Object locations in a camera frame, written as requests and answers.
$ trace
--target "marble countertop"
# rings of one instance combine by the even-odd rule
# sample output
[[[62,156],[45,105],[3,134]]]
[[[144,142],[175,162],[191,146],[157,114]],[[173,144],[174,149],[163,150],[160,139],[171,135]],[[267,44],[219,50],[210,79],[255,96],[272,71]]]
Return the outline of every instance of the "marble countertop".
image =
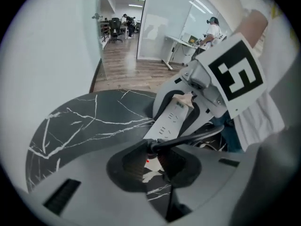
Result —
[[[154,123],[156,94],[107,90],[75,98],[55,109],[36,130],[26,158],[28,191],[73,159],[126,141],[142,139]],[[163,172],[145,168],[147,198],[164,216],[170,185]]]

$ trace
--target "person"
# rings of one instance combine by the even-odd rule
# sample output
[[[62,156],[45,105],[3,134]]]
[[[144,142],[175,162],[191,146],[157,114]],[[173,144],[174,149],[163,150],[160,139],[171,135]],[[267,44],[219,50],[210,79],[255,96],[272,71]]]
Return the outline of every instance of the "person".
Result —
[[[249,11],[249,15],[241,21],[234,33],[242,33],[253,48],[267,29],[262,54],[258,58],[266,77],[267,89],[255,103],[233,120],[228,112],[221,118],[211,120],[215,126],[225,125],[222,136],[228,144],[229,152],[243,152],[249,145],[260,143],[285,128],[269,92],[288,71],[300,52],[300,43],[275,1],[240,1]]]
[[[126,18],[125,24],[128,27],[128,39],[131,39],[132,33],[134,32],[134,20],[127,14],[124,14],[123,17]]]
[[[109,22],[108,19],[107,19],[106,17],[104,18],[104,22],[105,22],[105,23],[108,23],[108,22]],[[105,31],[105,32],[104,32],[105,34],[108,34],[108,33],[109,33],[108,28],[109,28],[109,25],[108,25],[108,24],[103,25],[103,30]]]
[[[137,19],[136,19],[136,17],[133,17],[133,19],[134,19],[134,25],[135,25],[135,27],[136,27]]]
[[[210,20],[207,20],[207,23],[210,24],[210,26],[206,32],[206,37],[203,40],[197,41],[197,44],[199,45],[199,47],[196,49],[196,51],[192,55],[191,60],[195,60],[197,55],[199,55],[200,53],[209,49],[211,41],[213,39],[219,37],[220,34],[222,33],[220,26],[219,26],[220,25],[219,21],[216,17],[211,17]]]

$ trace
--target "black vent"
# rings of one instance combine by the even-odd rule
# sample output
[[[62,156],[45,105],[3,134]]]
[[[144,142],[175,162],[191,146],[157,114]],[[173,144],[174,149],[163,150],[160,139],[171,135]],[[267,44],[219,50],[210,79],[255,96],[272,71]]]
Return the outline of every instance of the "black vent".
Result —
[[[228,158],[221,158],[218,162],[235,167],[235,168],[238,167],[238,165],[239,165],[238,161],[228,159]]]
[[[47,202],[44,203],[44,206],[56,215],[60,215],[80,183],[81,182],[72,179],[66,180]]]

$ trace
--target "office chair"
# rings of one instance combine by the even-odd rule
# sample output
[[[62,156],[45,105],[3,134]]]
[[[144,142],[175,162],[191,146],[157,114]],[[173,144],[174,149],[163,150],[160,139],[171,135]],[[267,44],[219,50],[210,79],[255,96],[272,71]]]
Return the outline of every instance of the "office chair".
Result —
[[[140,23],[136,23],[136,30],[137,30],[137,32],[140,31]]]
[[[117,17],[112,18],[112,20],[109,21],[109,24],[110,24],[110,35],[111,35],[109,43],[111,41],[115,43],[117,40],[123,42],[122,39],[118,39],[118,36],[121,35],[120,32],[121,21],[119,20],[119,18]]]

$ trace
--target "standing desk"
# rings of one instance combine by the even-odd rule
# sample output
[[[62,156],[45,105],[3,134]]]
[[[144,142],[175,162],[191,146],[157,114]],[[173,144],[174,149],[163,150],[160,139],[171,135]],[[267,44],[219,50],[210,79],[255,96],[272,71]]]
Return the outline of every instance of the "standing desk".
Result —
[[[166,37],[167,39],[173,41],[173,44],[172,44],[172,46],[171,46],[171,49],[170,49],[169,54],[168,54],[168,56],[167,56],[167,59],[162,59],[162,60],[161,60],[161,62],[165,63],[165,65],[167,66],[168,70],[172,70],[172,69],[173,69],[172,66],[170,66],[169,62],[170,62],[171,57],[172,57],[173,54],[174,54],[175,47],[176,47],[176,45],[177,45],[178,43],[180,43],[180,44],[182,44],[182,45],[185,45],[185,46],[187,46],[187,47],[189,47],[189,48],[197,49],[197,46],[193,46],[193,45],[191,45],[191,44],[188,44],[188,43],[186,43],[186,42],[184,42],[184,41],[182,41],[182,40],[180,40],[180,39],[177,39],[177,38],[175,38],[175,37],[172,37],[172,36],[169,36],[169,35],[165,35],[165,37]]]
[[[125,39],[127,39],[127,26],[124,26],[124,25],[122,25],[122,26],[120,26],[120,29],[125,29],[125,36],[126,36],[126,38]]]

